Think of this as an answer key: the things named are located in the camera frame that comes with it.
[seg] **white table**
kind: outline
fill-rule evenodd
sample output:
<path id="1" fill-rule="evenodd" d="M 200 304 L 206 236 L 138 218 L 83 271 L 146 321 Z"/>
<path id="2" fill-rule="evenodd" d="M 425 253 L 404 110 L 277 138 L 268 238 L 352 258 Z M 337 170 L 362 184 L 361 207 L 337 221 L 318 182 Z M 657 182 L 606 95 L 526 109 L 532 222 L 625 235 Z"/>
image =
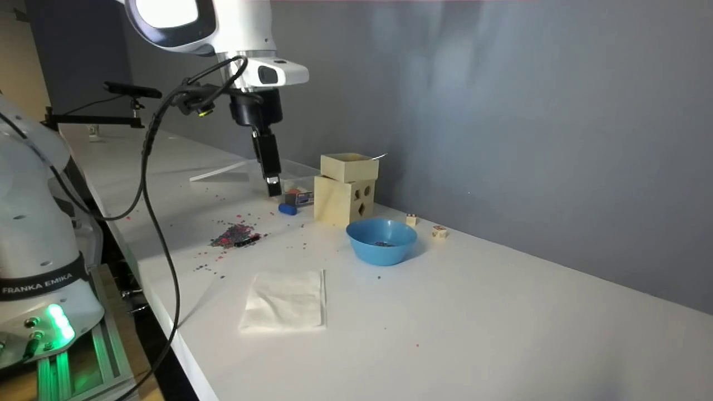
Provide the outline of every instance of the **white table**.
<path id="1" fill-rule="evenodd" d="M 86 127 L 62 131 L 104 213 L 123 210 L 143 132 L 106 126 L 89 143 Z M 173 349 L 201 400 L 713 400 L 712 316 L 464 233 L 435 240 L 423 220 L 414 257 L 370 266 L 342 229 L 309 209 L 279 214 L 240 174 L 188 182 L 238 160 L 167 133 L 150 160 L 183 297 Z M 217 259 L 216 220 L 243 219 L 271 235 Z M 173 287 L 143 203 L 111 230 L 168 332 Z M 316 269 L 326 330 L 239 333 L 256 272 Z"/>

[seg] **white napkin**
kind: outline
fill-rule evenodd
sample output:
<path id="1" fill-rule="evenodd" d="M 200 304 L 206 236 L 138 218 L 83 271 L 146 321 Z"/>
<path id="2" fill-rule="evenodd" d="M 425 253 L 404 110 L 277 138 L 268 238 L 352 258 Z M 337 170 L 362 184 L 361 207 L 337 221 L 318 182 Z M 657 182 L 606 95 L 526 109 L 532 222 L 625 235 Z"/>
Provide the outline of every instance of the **white napkin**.
<path id="1" fill-rule="evenodd" d="M 324 328 L 324 270 L 258 273 L 240 321 L 244 333 L 283 333 Z"/>

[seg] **wooden cube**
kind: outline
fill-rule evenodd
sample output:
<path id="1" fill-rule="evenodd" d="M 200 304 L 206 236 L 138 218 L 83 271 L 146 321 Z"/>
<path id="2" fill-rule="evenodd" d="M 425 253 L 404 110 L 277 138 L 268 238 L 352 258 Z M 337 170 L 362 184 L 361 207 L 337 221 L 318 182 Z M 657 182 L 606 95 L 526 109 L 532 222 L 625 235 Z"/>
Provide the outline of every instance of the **wooden cube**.
<path id="1" fill-rule="evenodd" d="M 374 213 L 375 180 L 342 183 L 314 177 L 314 219 L 346 227 Z"/>
<path id="2" fill-rule="evenodd" d="M 358 153 L 322 155 L 320 170 L 323 176 L 342 183 L 376 180 L 379 177 L 379 160 Z"/>
<path id="3" fill-rule="evenodd" d="M 445 238 L 448 236 L 448 229 L 446 229 L 442 225 L 434 225 L 434 229 L 433 231 L 431 231 L 431 235 L 435 238 Z"/>
<path id="4" fill-rule="evenodd" d="M 411 213 L 406 214 L 406 224 L 407 225 L 410 225 L 411 227 L 416 227 L 416 224 L 418 222 L 419 222 L 418 216 L 411 214 Z"/>

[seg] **small box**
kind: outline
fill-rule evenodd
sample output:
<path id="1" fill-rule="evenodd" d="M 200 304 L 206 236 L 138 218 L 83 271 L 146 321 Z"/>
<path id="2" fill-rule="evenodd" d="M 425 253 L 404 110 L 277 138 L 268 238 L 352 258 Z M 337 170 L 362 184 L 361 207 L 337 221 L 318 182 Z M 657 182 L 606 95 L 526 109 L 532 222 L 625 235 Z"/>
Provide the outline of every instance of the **small box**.
<path id="1" fill-rule="evenodd" d="M 346 227 L 374 213 L 375 180 L 342 183 L 314 177 L 314 219 Z"/>
<path id="2" fill-rule="evenodd" d="M 323 176 L 342 183 L 376 180 L 379 177 L 379 160 L 358 153 L 322 155 L 320 168 Z"/>
<path id="3" fill-rule="evenodd" d="M 434 225 L 434 230 L 431 231 L 431 236 L 435 238 L 445 238 L 448 236 L 448 229 L 442 225 Z"/>
<path id="4" fill-rule="evenodd" d="M 419 217 L 417 215 L 407 213 L 406 214 L 406 225 L 410 225 L 412 228 L 416 227 L 419 222 Z"/>

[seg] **green light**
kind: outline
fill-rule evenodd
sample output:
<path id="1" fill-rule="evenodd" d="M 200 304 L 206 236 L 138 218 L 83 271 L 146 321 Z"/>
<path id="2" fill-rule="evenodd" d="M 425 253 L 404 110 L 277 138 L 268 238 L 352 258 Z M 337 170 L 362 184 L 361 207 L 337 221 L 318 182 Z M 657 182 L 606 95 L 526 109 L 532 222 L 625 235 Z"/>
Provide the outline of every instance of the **green light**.
<path id="1" fill-rule="evenodd" d="M 69 319 L 64 315 L 62 307 L 57 304 L 52 304 L 47 307 L 47 311 L 52 317 L 54 327 L 57 328 L 62 334 L 62 337 L 64 337 L 64 343 L 69 343 L 69 341 L 74 338 L 76 333 L 74 332 L 72 325 L 69 324 Z"/>

